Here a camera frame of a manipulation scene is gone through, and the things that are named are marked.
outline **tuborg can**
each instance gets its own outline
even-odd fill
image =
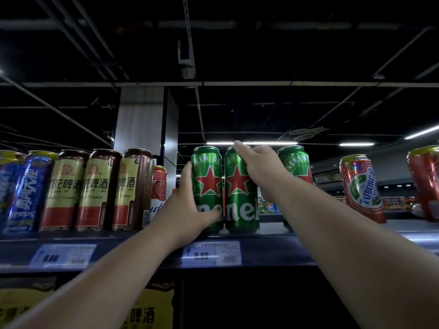
[[[428,219],[439,219],[439,146],[409,151],[407,163],[419,191],[422,210]]]
[[[152,192],[151,192],[151,214],[150,220],[154,219],[157,211],[162,208],[166,200],[166,179],[168,173],[164,166],[154,166],[154,176],[152,177]]]
[[[113,230],[139,230],[149,220],[153,166],[151,151],[125,150],[117,179]]]
[[[20,168],[26,155],[8,150],[0,150],[0,228],[3,228],[4,215],[14,198]]]
[[[76,229],[111,228],[117,174],[122,155],[110,149],[94,150],[87,161]]]
[[[194,149],[192,161],[192,190],[198,211],[222,212],[222,158],[214,146]],[[213,223],[208,230],[221,230],[223,221]]]
[[[40,231],[69,230],[73,227],[89,155],[80,150],[61,150],[49,182]]]
[[[259,228],[258,189],[247,173],[247,164],[231,146],[224,156],[226,228]]]
[[[277,155],[285,168],[295,177],[314,184],[311,176],[310,159],[303,146],[286,146],[277,151]]]
[[[7,210],[5,233],[31,232],[38,228],[47,186],[58,154],[32,150],[23,161],[14,199]]]
[[[366,155],[358,154],[340,160],[346,204],[377,223],[386,223],[375,171]]]

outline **person's arm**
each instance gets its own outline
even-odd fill
[[[198,212],[191,163],[180,186],[143,231],[93,264],[7,329],[119,329],[163,259],[218,220],[218,210]]]
[[[362,328],[439,327],[436,255],[292,176],[271,148],[234,146]]]

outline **right arm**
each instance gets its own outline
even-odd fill
[[[291,175],[267,146],[235,142],[362,328],[439,327],[439,258]]]

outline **black ceiling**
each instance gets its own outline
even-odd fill
[[[36,108],[42,104],[0,82],[0,148],[110,147],[104,142],[111,143],[115,128],[117,83],[184,80],[177,53],[179,40],[182,54],[189,45],[182,0],[79,0],[102,37],[74,1],[8,0],[0,7],[0,70],[103,141],[49,108]],[[397,12],[339,10],[336,5],[316,9],[285,0],[188,0],[188,8],[197,81],[288,81],[283,86],[199,86],[207,142],[274,141],[285,133],[281,139],[293,141],[288,130],[323,126],[328,130],[303,142],[316,162],[358,151],[324,144],[381,145],[439,123],[437,85],[400,90],[339,84],[438,83],[439,13],[434,7]],[[291,81],[323,86],[289,86]],[[41,88],[35,82],[114,85]],[[204,142],[195,89],[172,87],[171,93],[179,105],[179,151],[189,156]],[[178,164],[186,158],[180,156]]]

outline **price label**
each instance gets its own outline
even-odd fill
[[[85,269],[96,245],[47,243],[42,245],[28,267],[30,269]]]
[[[182,267],[201,268],[241,265],[239,241],[191,243],[183,248]]]

